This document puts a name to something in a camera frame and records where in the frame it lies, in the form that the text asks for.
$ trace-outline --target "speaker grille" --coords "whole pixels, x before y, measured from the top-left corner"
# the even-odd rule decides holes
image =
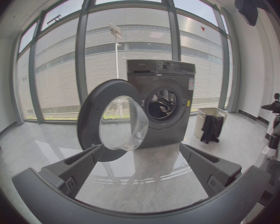
[[[275,186],[275,177],[277,174],[277,170],[280,167],[280,165],[274,163],[272,166],[269,168],[269,174],[271,174],[271,179],[269,181],[269,184],[272,186]]]

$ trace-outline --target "window frame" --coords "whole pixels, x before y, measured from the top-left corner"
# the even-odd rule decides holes
[[[94,10],[99,7],[115,7],[114,5],[117,4],[139,4],[139,5],[155,5],[155,6],[162,6],[164,7],[166,5],[166,0],[161,0],[161,2],[153,2],[149,0],[120,0],[120,1],[112,1],[112,2],[105,2],[105,3],[100,3],[100,4],[95,4],[96,0],[91,0],[89,4],[89,8],[91,10]]]
[[[22,41],[22,38],[23,36],[26,34],[26,32],[36,23],[37,25],[37,19],[35,19],[32,23],[29,24],[29,26],[23,30],[23,32],[21,33],[21,39],[20,39],[20,43],[19,45],[17,46],[17,50],[16,50],[16,53],[18,54],[17,55],[17,60],[19,59],[19,57],[23,54],[23,52],[25,52],[30,46],[31,46],[31,42],[33,40],[33,38],[31,39],[31,41],[23,48],[23,50],[21,52],[19,52],[20,50],[20,44],[21,44],[21,41]]]
[[[42,27],[42,25],[44,23],[44,20],[45,20],[45,17],[47,15],[47,13],[49,13],[54,8],[58,7],[59,5],[65,3],[67,1],[69,1],[69,0],[60,0],[57,3],[55,3],[54,5],[52,5],[51,7],[49,7],[47,10],[45,10],[44,15],[43,15],[43,17],[41,19],[41,27]],[[70,13],[70,14],[66,15],[65,17],[59,19],[58,21],[54,22],[53,24],[49,25],[44,30],[41,30],[41,27],[40,27],[38,35],[37,35],[37,39],[39,39],[41,36],[43,36],[44,34],[48,33],[49,31],[53,30],[54,28],[60,26],[61,24],[65,23],[65,22],[67,22],[67,21],[69,21],[71,19],[74,19],[76,17],[79,17],[80,12],[81,12],[81,9],[78,10],[78,11],[75,11],[73,13]]]
[[[53,4],[51,7],[49,7],[46,10],[42,10],[40,12],[40,16],[35,19],[22,33],[21,33],[21,39],[22,36],[34,25],[34,23],[37,23],[36,25],[36,29],[37,31],[35,31],[35,37],[32,39],[32,41],[30,41],[26,47],[19,53],[19,46],[16,48],[17,49],[17,59],[19,59],[19,57],[29,48],[29,47],[33,47],[33,45],[35,45],[35,43],[37,42],[38,39],[40,39],[42,36],[44,36],[45,34],[47,34],[48,32],[52,31],[53,29],[57,28],[58,26],[73,20],[77,17],[79,17],[79,24],[78,24],[78,29],[77,29],[77,34],[76,34],[76,51],[75,51],[75,58],[76,58],[76,71],[78,70],[79,72],[82,72],[82,75],[80,77],[78,77],[78,75],[76,74],[76,80],[77,80],[77,84],[78,84],[78,93],[79,93],[79,99],[80,102],[83,102],[83,96],[80,95],[80,93],[83,93],[84,89],[86,87],[86,84],[84,84],[83,81],[83,73],[85,72],[85,64],[83,65],[84,61],[84,53],[85,53],[85,47],[83,47],[83,52],[81,52],[81,48],[80,46],[83,46],[83,42],[80,41],[81,40],[81,36],[83,36],[83,31],[84,27],[86,26],[86,21],[85,21],[85,16],[87,17],[89,13],[92,12],[96,12],[96,11],[101,11],[101,10],[105,10],[105,9],[113,9],[113,8],[119,8],[119,7],[146,7],[146,8],[154,8],[154,9],[160,9],[160,10],[165,10],[167,11],[169,14],[171,14],[172,16],[170,17],[170,30],[171,30],[171,36],[174,38],[177,38],[178,42],[180,42],[180,34],[179,34],[179,27],[178,27],[178,22],[177,22],[177,14],[181,14],[184,15],[186,17],[190,17],[194,20],[197,20],[199,22],[202,22],[203,24],[213,28],[214,30],[220,32],[221,36],[225,36],[228,39],[231,38],[232,35],[227,34],[225,32],[225,29],[222,30],[221,28],[217,27],[216,25],[212,24],[211,22],[203,19],[202,17],[199,17],[198,15],[192,14],[186,10],[182,10],[179,8],[176,8],[174,5],[173,0],[161,0],[161,2],[153,2],[153,1],[147,1],[147,0],[121,0],[121,1],[113,1],[113,2],[106,2],[106,3],[101,3],[101,4],[97,4],[95,5],[95,1],[96,0],[84,0],[82,3],[82,9],[75,11],[71,14],[68,14],[67,16],[61,18],[60,20],[54,22],[53,24],[51,24],[50,26],[48,26],[47,28],[45,28],[43,31],[41,31],[41,26],[44,22],[45,16],[47,15],[47,13],[49,13],[51,10],[53,10],[54,8],[56,8],[57,6],[63,4],[64,2],[67,2],[68,0],[60,0],[58,2],[56,2],[55,4]],[[208,2],[207,0],[199,0],[207,5],[209,5],[214,13],[215,12],[219,12],[220,14],[223,14],[226,20],[226,16],[224,14],[224,12],[222,10],[224,10],[224,8],[218,8],[216,5]],[[177,50],[175,52],[173,52],[173,49],[175,47],[175,44],[173,44],[173,40],[172,40],[172,55],[173,54],[177,54],[176,56],[176,60],[180,60],[180,55],[181,55],[181,45],[177,43]],[[80,57],[80,59],[82,59],[82,61],[77,62],[77,58]],[[33,60],[32,58],[29,60],[29,67],[34,67],[33,64]],[[70,121],[48,121],[48,120],[38,120],[37,122],[39,123],[70,123]]]

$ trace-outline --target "black garment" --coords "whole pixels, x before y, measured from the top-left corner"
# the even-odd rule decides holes
[[[200,141],[206,141],[208,144],[209,141],[219,142],[219,135],[223,126],[224,117],[216,117],[214,115],[206,115],[203,128],[204,131]]]

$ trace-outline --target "washing machine drum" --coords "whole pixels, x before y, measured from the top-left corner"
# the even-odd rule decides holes
[[[172,79],[160,79],[147,85],[141,96],[152,129],[165,129],[179,121],[188,100],[184,88]]]

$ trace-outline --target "sticker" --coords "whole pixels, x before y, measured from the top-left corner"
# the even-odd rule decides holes
[[[189,78],[189,91],[194,90],[194,78]]]

